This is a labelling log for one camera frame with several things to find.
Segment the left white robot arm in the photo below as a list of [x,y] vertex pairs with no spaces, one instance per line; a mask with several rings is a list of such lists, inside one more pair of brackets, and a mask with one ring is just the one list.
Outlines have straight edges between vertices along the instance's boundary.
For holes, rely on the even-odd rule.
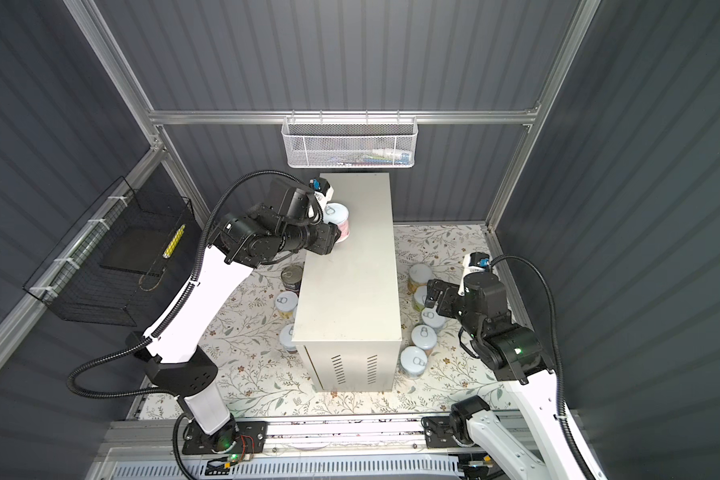
[[[239,187],[263,176],[272,179],[264,201],[241,215],[221,213]],[[218,367],[202,350],[200,340],[231,294],[258,267],[302,250],[318,255],[332,252],[341,235],[339,227],[324,218],[333,192],[324,177],[303,182],[271,169],[240,177],[211,209],[189,277],[169,307],[127,348],[76,367],[67,377],[67,388],[89,399],[171,395],[214,451],[227,454],[240,447],[242,435],[216,382]],[[139,352],[147,355],[150,387],[104,392],[79,384],[79,377],[93,368]]]

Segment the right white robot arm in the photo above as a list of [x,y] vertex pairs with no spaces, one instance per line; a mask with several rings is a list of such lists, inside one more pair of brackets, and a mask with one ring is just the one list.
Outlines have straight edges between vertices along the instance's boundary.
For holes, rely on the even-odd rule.
[[480,395],[453,404],[448,416],[424,418],[427,445],[483,451],[486,459],[464,464],[469,479],[603,479],[565,400],[558,340],[545,349],[534,330],[512,318],[506,287],[494,272],[504,259],[466,254],[460,282],[429,281],[425,304],[458,321],[460,347],[493,373],[536,447],[518,440]]

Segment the teal labelled can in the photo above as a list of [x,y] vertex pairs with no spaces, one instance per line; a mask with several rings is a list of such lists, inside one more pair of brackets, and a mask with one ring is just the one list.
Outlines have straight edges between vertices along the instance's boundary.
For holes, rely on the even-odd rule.
[[421,377],[428,366],[425,351],[417,346],[408,346],[400,352],[399,365],[401,372],[410,378]]

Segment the light blue labelled can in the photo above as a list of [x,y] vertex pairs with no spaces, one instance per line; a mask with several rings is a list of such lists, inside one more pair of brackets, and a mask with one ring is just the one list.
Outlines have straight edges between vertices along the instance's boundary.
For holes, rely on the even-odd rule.
[[298,349],[293,341],[294,324],[285,325],[279,333],[279,341],[282,348],[289,354],[296,354]]

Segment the pink labelled can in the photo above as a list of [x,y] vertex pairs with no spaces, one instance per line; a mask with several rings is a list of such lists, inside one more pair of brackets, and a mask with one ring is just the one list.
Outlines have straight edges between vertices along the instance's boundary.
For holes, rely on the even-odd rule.
[[324,208],[323,220],[325,223],[334,224],[338,227],[340,235],[338,243],[346,240],[350,234],[349,209],[340,203],[327,203]]

